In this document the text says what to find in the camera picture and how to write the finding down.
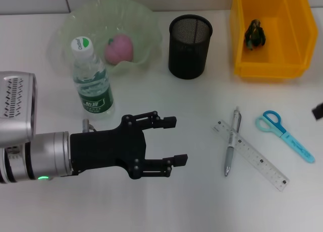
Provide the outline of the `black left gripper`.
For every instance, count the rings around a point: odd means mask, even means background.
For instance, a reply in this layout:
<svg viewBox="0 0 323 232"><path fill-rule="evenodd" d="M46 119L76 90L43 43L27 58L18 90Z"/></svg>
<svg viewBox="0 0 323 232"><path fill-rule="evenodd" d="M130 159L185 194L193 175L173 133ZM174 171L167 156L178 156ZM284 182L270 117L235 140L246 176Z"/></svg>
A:
<svg viewBox="0 0 323 232"><path fill-rule="evenodd" d="M125 115L113 130L70 135L71 164L74 172L119 166L129 177L169 177L173 167L185 166L187 154L163 159L145 159L146 143L142 130L170 129L176 117L161 118L157 111Z"/></svg>

